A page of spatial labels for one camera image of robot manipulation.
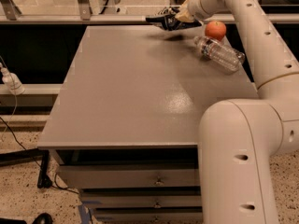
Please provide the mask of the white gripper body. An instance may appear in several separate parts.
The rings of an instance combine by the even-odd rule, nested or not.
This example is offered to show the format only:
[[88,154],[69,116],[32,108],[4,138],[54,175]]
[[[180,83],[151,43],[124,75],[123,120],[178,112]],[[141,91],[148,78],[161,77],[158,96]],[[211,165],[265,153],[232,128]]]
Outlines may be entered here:
[[187,9],[197,20],[203,21],[217,12],[218,0],[190,0]]

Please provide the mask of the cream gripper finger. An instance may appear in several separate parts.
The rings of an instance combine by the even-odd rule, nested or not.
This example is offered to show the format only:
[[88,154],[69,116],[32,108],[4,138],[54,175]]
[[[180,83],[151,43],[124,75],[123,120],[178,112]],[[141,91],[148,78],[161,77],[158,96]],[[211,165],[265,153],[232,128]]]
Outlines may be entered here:
[[175,15],[175,18],[178,21],[191,23],[194,22],[193,15],[188,10],[189,0],[185,0],[184,3],[179,7],[178,13]]

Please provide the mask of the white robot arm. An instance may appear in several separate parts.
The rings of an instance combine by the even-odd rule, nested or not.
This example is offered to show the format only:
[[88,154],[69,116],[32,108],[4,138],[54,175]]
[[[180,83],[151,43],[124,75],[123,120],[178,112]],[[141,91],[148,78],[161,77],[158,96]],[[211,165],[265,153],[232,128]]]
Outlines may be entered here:
[[258,0],[188,0],[182,13],[203,21],[229,10],[258,97],[212,105],[199,127],[204,224],[279,224],[269,158],[295,151],[299,63]]

